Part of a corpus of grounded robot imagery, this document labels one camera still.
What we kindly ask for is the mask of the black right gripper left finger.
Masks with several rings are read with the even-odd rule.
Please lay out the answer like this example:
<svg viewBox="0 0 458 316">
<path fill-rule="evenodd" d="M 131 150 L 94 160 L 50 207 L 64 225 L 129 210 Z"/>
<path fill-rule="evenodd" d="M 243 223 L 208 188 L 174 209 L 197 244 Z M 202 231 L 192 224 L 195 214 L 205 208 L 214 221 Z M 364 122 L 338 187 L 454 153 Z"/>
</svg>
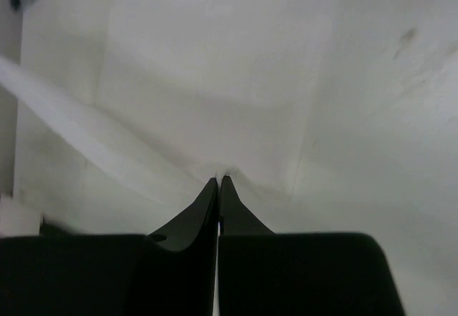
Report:
<svg viewBox="0 0 458 316">
<path fill-rule="evenodd" d="M 151 234 L 43 235 L 1 241 L 3 315 L 211 315 L 218 183 Z"/>
</svg>

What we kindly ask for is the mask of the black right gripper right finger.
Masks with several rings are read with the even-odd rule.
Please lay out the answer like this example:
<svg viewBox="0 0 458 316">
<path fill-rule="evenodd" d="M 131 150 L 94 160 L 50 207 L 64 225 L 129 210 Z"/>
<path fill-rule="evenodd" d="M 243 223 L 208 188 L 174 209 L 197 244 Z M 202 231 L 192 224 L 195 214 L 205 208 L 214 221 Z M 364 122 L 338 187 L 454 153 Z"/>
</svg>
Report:
<svg viewBox="0 0 458 316">
<path fill-rule="evenodd" d="M 384 251 L 358 232 L 276 234 L 220 188 L 222 315 L 403 315 Z"/>
</svg>

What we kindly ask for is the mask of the white tank top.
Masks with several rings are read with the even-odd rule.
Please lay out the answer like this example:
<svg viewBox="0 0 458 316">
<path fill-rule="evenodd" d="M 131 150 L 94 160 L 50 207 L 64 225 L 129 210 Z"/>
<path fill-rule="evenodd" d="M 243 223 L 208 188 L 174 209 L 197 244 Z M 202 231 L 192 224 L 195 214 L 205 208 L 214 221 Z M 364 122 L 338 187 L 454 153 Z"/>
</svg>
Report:
<svg viewBox="0 0 458 316">
<path fill-rule="evenodd" d="M 21 67 L 126 129 L 143 193 L 19 100 L 13 194 L 150 232 L 229 174 L 277 232 L 357 231 L 408 315 L 457 313 L 457 0 L 37 0 Z"/>
</svg>

